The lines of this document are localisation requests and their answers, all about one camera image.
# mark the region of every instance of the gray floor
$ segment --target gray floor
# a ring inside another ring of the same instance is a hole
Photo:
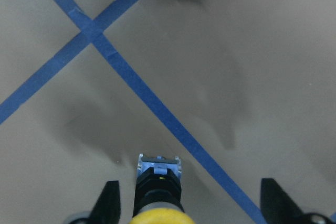
[[[3,102],[79,30],[53,0],[0,5]],[[336,0],[139,0],[105,35],[256,204],[274,177],[336,211]],[[253,223],[92,45],[0,125],[0,223],[62,223],[107,180],[127,223],[140,152],[182,158],[197,223]]]

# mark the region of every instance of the metal bolt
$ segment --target metal bolt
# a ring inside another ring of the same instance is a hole
[[[310,217],[310,220],[311,220],[312,223],[315,223],[315,224],[326,224],[325,219],[322,216],[319,216],[319,215],[312,215]]]

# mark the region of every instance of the yellow cap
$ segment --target yellow cap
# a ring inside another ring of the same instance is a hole
[[[129,224],[195,224],[185,213],[171,208],[154,208],[134,216]]]

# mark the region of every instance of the blue tape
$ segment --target blue tape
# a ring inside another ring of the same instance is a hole
[[[336,212],[330,217],[330,219],[334,222],[336,222]]]
[[[95,21],[102,30],[109,27],[118,17],[127,11],[138,0],[116,0],[109,5]],[[73,0],[59,0],[63,10],[70,12],[78,8]],[[25,103],[44,84],[66,66],[77,54],[89,45],[87,35],[79,33],[59,52],[39,68],[27,81],[25,81],[14,93],[0,104],[0,125],[12,115],[21,104]]]
[[[135,73],[131,66],[121,57],[106,37],[102,33],[99,34],[99,31],[106,25],[102,21],[102,17],[104,17],[104,15],[98,16],[96,22],[93,22],[90,21],[90,19],[80,10],[73,0],[55,0],[55,2],[59,4],[62,10],[66,12],[74,23],[82,30],[82,33],[85,34],[88,39],[92,39],[91,42],[103,55],[106,61],[116,70],[121,78],[183,144],[183,146],[198,160],[198,162],[209,172],[209,174],[254,220],[254,222],[258,224],[266,224],[258,207],[168,110],[154,92]]]

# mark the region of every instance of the black object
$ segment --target black object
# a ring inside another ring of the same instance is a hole
[[[183,207],[181,200],[181,183],[178,177],[167,169],[166,175],[155,174],[154,168],[148,168],[136,181],[133,216],[146,205],[155,202],[168,202],[177,206],[180,210]]]
[[[321,214],[304,214],[272,178],[261,181],[260,208],[268,224],[333,224]]]
[[[120,191],[118,181],[108,181],[90,216],[70,224],[118,224],[120,219]]]

